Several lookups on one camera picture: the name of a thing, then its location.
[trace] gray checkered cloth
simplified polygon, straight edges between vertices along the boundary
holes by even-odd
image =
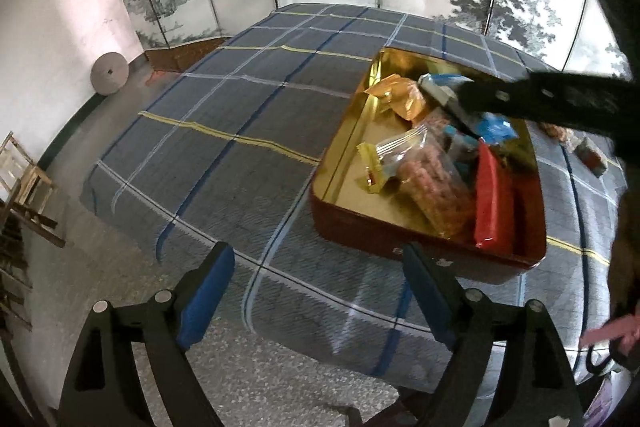
[[[286,6],[212,52],[139,116],[98,161],[82,201],[168,269],[197,266],[215,241],[233,245],[236,272],[220,315],[323,362],[432,391],[450,354],[434,341],[401,265],[321,239],[308,204],[315,162],[383,46],[502,78],[549,69],[416,16]],[[608,317],[607,260],[625,181],[614,164],[597,179],[530,131],[552,238],[546,257],[500,286],[462,283],[502,303],[542,300],[581,378],[580,332]],[[594,140],[611,157],[609,142]],[[494,391],[503,354],[496,343],[481,394]]]

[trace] orange candy wrapper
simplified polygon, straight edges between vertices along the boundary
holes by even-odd
[[[421,121],[429,110],[418,84],[396,73],[376,82],[365,92],[388,104],[404,120]]]

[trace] red package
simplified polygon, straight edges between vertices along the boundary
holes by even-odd
[[[511,175],[485,142],[480,142],[478,153],[476,247],[511,255],[515,233]]]

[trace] white wall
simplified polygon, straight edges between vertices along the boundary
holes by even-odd
[[[0,139],[39,159],[93,94],[95,59],[142,53],[122,0],[0,0]]]

